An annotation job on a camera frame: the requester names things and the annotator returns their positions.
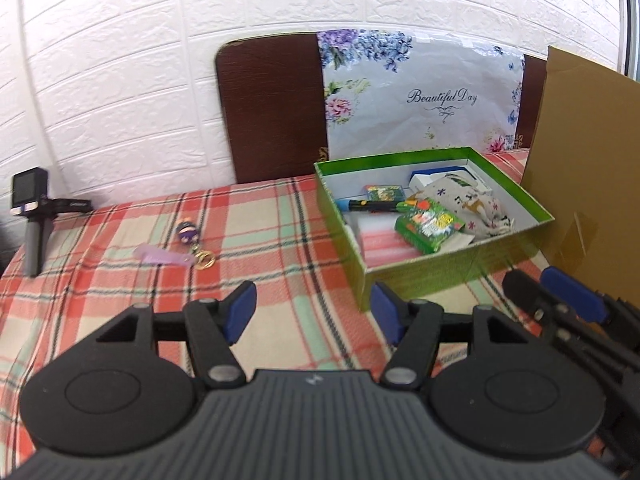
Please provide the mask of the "black green marker pen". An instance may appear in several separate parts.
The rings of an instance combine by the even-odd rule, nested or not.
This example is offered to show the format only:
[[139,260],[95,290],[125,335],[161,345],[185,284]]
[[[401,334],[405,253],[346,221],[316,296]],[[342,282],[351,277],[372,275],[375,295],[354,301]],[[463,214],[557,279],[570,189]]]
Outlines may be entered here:
[[397,212],[399,202],[393,200],[337,200],[335,202],[340,211],[351,212]]

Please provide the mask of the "green cardboard storage box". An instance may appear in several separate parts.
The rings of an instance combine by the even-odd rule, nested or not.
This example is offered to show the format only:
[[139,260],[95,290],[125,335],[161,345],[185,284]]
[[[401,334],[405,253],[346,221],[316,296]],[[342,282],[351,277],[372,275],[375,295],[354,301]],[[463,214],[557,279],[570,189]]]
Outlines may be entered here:
[[318,204],[360,310],[375,283],[404,298],[538,252],[550,212],[472,148],[318,162]]

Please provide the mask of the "dark brown headboard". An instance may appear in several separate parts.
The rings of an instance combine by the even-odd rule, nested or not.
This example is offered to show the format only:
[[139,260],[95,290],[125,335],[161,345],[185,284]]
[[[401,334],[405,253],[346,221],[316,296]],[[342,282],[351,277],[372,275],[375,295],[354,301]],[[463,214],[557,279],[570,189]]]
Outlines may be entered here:
[[[222,119],[239,182],[310,174],[317,162],[330,159],[318,32],[233,40],[216,54]],[[529,148],[535,134],[546,62],[523,54],[516,145],[502,152]]]

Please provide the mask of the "green card game box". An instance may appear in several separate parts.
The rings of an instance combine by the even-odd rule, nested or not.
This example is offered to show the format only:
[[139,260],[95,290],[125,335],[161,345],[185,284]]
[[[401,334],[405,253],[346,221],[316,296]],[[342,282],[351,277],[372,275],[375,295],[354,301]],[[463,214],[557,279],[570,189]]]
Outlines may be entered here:
[[455,252],[474,242],[464,232],[465,223],[439,203],[413,200],[399,205],[395,230],[423,255]]

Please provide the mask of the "brown cardboard panel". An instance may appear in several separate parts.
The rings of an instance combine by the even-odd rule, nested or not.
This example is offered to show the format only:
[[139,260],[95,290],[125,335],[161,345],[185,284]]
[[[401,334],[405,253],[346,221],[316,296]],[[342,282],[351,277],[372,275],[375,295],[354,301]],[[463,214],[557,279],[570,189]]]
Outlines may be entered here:
[[599,292],[639,301],[639,85],[557,48],[523,188],[554,220],[541,251]]

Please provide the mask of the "white blue device box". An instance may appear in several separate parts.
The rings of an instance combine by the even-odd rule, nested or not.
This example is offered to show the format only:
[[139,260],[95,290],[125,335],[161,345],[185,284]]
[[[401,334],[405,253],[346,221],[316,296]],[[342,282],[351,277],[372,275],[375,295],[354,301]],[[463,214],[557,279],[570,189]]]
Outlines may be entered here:
[[427,185],[445,178],[456,181],[458,185],[475,188],[481,193],[491,192],[491,188],[486,182],[468,166],[448,166],[413,171],[409,178],[408,189],[413,193],[421,192]]

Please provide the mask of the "purple doll keychain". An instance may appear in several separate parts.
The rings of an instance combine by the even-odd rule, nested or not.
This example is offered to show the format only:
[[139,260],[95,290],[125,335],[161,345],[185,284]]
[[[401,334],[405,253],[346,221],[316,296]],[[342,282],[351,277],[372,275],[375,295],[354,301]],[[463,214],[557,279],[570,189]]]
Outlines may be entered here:
[[175,239],[175,245],[171,248],[139,245],[134,250],[134,258],[145,264],[184,266],[195,270],[206,270],[215,264],[215,255],[202,248],[201,230],[191,218],[178,221],[175,226]]

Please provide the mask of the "floral drawstring fabric pouch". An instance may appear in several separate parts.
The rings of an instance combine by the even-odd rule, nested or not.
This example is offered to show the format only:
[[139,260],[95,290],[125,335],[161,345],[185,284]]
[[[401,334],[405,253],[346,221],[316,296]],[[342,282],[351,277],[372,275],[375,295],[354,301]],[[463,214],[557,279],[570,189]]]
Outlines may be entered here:
[[416,198],[434,200],[455,214],[465,223],[464,232],[473,234],[474,240],[487,240],[512,232],[514,219],[492,191],[481,193],[445,178],[411,194]]

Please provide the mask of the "red plaid bed blanket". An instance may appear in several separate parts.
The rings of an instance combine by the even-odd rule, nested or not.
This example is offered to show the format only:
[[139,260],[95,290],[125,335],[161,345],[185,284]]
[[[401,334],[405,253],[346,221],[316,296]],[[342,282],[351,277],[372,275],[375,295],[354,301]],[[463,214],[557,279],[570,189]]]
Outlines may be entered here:
[[[206,270],[145,264],[142,244],[175,245],[191,218]],[[317,204],[314,176],[152,198],[58,218],[48,261],[26,278],[15,257],[1,278],[1,470],[32,455],[18,416],[21,388],[41,367],[136,302],[157,312],[220,298],[253,281],[257,310],[234,353],[258,368],[382,370],[388,349],[358,310]]]

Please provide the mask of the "blue red card box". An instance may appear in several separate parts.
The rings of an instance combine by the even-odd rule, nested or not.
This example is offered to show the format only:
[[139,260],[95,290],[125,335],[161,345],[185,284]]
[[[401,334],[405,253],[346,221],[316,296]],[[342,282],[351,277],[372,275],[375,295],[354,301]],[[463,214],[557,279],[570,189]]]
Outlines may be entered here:
[[368,184],[364,187],[367,200],[374,202],[402,202],[406,198],[405,190],[400,185]]

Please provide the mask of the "pink zip bag pack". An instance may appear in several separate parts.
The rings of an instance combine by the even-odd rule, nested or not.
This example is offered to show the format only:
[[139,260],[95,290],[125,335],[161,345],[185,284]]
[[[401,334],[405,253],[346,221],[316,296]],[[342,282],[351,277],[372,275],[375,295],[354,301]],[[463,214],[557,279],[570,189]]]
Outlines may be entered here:
[[354,232],[363,261],[370,268],[422,257],[396,230],[396,212],[350,212],[345,220]]

